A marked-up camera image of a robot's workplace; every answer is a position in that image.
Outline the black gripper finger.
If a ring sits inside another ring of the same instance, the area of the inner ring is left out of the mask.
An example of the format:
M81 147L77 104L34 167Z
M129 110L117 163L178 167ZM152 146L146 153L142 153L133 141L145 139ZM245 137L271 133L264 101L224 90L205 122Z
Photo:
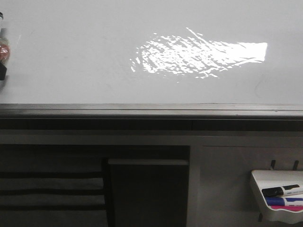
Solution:
M5 80L6 73L7 67L2 62L0 62L0 80Z

